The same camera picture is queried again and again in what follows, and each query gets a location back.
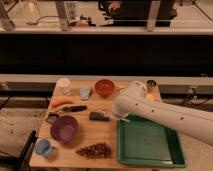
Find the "white container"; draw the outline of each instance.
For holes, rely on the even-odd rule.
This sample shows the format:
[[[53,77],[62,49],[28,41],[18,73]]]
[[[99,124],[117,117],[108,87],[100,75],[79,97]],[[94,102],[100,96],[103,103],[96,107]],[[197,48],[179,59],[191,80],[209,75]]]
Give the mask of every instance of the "white container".
[[[71,93],[71,82],[68,78],[60,78],[56,83],[56,87],[59,91],[63,92],[64,94]]]

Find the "person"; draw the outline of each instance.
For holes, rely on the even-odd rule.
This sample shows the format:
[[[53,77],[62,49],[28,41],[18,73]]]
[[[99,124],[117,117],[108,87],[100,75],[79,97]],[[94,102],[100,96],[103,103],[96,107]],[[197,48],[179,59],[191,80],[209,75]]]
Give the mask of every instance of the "person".
[[[117,10],[121,8],[122,1],[109,1],[109,2],[111,2],[110,5],[108,6],[109,13],[113,10]]]

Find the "green tray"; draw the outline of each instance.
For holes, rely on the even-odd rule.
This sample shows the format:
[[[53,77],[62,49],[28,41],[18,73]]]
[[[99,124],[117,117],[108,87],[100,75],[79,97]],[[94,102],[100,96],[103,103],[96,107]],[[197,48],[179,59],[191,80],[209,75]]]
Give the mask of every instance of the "green tray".
[[[150,120],[129,115],[118,121],[117,160],[127,165],[186,167],[178,134]]]

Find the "blue cup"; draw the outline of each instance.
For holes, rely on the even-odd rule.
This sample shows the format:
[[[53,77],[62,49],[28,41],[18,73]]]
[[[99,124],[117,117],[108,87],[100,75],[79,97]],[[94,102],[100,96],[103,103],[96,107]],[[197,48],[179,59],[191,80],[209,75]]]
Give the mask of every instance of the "blue cup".
[[[52,153],[52,146],[47,139],[41,139],[35,144],[34,151],[36,154],[48,157]]]

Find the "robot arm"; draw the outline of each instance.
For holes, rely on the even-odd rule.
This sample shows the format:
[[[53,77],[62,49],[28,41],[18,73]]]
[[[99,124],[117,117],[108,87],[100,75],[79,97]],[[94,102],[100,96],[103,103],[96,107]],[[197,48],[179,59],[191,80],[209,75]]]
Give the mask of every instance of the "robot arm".
[[[147,87],[133,81],[114,100],[112,113],[122,119],[141,116],[213,146],[213,113],[145,99]]]

